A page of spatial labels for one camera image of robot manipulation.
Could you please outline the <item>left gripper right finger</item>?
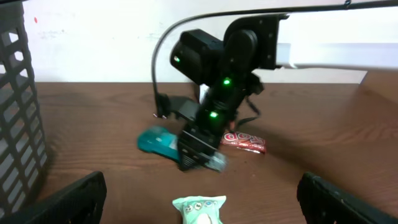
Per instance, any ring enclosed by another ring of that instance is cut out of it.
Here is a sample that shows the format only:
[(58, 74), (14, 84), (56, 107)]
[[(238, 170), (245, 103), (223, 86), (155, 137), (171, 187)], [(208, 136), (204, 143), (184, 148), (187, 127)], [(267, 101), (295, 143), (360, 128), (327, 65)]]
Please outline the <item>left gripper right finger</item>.
[(311, 172), (305, 172), (300, 179), (297, 200), (309, 224), (397, 224), (396, 217)]

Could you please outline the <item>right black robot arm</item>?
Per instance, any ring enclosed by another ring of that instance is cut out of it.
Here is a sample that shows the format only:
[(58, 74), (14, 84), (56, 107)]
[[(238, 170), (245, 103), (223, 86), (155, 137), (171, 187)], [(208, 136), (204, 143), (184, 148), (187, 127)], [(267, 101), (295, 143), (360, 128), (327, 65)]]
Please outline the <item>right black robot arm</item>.
[(244, 17), (232, 22), (222, 39), (194, 29), (181, 33), (170, 53), (170, 64), (208, 92), (201, 103), (184, 99), (169, 110), (186, 120), (178, 135), (178, 166), (223, 170), (218, 152), (224, 132), (244, 124), (237, 110), (264, 87), (255, 69), (340, 68), (396, 70), (397, 45), (385, 43), (294, 43), (278, 45), (283, 14)]

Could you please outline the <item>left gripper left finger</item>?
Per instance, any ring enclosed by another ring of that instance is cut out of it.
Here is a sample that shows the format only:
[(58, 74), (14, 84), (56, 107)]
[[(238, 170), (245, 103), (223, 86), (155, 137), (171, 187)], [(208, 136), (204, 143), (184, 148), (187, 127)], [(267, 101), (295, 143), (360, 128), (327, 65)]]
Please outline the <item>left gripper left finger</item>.
[(1, 224), (99, 224), (106, 195), (103, 173), (92, 172), (43, 201), (1, 219)]

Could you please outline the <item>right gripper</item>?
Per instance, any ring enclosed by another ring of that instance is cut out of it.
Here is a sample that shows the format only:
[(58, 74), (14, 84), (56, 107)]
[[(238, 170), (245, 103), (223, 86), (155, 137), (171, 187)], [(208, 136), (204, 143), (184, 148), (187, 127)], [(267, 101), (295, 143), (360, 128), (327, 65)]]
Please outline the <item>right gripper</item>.
[(224, 170), (224, 155), (218, 151), (221, 135), (201, 132), (196, 126), (186, 124), (177, 138), (178, 166), (182, 171), (199, 166), (215, 171)]

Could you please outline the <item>red chocolate bar wrapper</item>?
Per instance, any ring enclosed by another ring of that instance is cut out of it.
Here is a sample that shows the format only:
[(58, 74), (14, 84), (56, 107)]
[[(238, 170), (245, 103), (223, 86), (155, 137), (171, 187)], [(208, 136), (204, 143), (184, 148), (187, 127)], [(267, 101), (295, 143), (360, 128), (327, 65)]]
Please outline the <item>red chocolate bar wrapper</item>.
[(255, 153), (266, 153), (266, 141), (263, 138), (241, 132), (224, 133), (221, 144)]

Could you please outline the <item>light blue tissue pack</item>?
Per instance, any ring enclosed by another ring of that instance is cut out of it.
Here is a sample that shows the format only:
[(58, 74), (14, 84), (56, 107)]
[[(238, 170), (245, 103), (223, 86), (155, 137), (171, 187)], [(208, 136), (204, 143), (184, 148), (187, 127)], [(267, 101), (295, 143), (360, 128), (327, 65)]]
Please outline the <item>light blue tissue pack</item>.
[(220, 208), (226, 196), (189, 196), (177, 198), (172, 205), (181, 213), (183, 224), (223, 224)]

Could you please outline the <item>blue mouthwash bottle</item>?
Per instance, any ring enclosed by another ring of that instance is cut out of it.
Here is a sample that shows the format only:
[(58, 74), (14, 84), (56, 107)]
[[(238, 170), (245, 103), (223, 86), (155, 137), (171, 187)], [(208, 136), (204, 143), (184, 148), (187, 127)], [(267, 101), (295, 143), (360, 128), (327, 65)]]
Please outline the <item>blue mouthwash bottle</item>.
[(177, 135), (170, 133), (161, 126), (153, 126), (145, 130), (137, 139), (137, 146), (140, 150), (148, 153), (158, 154), (176, 162), (182, 171), (206, 167), (221, 172), (227, 165), (226, 157), (216, 152), (208, 162), (200, 164), (193, 159), (180, 156), (177, 150)]

